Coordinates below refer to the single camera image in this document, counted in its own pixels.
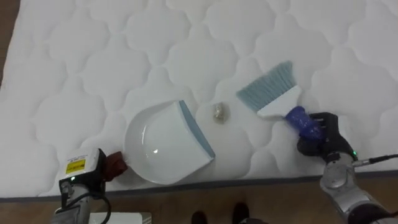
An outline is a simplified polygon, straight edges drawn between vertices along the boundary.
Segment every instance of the mattress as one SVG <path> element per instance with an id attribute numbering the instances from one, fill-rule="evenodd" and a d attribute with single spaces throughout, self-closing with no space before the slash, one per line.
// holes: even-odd
<path id="1" fill-rule="evenodd" d="M 216 154 L 174 186 L 320 175 L 294 130 L 235 95 L 286 60 L 298 104 L 345 117 L 359 158 L 397 153 L 396 0 L 22 0 L 0 90 L 0 197 L 58 195 L 69 151 L 122 151 L 135 114 L 170 100 L 185 100 Z M 107 184 L 159 187 L 133 170 Z"/>

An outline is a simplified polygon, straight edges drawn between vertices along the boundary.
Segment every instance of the white dustpan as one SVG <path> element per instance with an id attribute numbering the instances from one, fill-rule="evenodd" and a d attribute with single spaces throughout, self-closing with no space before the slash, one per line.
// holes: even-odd
<path id="1" fill-rule="evenodd" d="M 184 101 L 138 113 L 127 127 L 123 148 L 126 164 L 156 184 L 176 183 L 215 157 Z"/>

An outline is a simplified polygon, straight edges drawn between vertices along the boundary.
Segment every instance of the brown gripper pad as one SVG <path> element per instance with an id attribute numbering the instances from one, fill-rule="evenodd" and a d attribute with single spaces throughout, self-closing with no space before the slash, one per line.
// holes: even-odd
<path id="1" fill-rule="evenodd" d="M 105 181 L 112 181 L 127 170 L 127 165 L 123 160 L 122 152 L 115 152 L 106 157 L 104 178 Z"/>

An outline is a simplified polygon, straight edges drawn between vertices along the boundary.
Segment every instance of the small crumpled object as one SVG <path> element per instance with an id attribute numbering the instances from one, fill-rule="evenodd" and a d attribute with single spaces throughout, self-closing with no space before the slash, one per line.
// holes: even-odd
<path id="1" fill-rule="evenodd" d="M 228 110 L 224 103 L 217 103 L 214 105 L 214 121 L 223 124 L 228 119 Z"/>

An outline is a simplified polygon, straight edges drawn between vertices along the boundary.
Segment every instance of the blue brush handle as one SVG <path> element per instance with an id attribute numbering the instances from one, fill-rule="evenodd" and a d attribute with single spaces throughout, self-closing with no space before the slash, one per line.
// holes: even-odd
<path id="1" fill-rule="evenodd" d="M 300 137 L 310 140 L 325 138 L 319 123 L 309 117 L 302 106 L 296 106 L 290 110 L 285 119 L 298 131 Z"/>

